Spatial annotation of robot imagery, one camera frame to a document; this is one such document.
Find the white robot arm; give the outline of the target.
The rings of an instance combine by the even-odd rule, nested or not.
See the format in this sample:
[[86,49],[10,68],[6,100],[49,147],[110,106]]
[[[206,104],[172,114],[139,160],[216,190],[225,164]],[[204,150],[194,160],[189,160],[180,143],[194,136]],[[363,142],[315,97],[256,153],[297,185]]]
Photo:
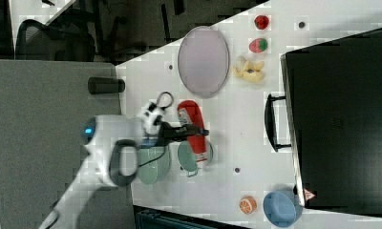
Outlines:
[[104,187],[125,187],[136,178],[138,158],[133,170],[123,172],[121,154],[125,148],[138,151],[165,147],[189,136],[207,136],[209,131],[194,124],[173,127],[163,120],[165,109],[154,102],[143,106],[138,115],[101,114],[86,124],[84,135],[88,156],[82,162],[74,181],[38,229],[75,229],[77,219],[95,191]]

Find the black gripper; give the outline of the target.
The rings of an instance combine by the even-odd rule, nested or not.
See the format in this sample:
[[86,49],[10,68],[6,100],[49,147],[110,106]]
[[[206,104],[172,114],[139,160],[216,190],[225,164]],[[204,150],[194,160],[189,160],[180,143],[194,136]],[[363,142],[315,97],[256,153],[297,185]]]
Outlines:
[[159,129],[159,146],[167,146],[174,141],[185,140],[188,135],[209,135],[209,131],[194,125],[185,127],[172,127],[169,123],[163,122]]

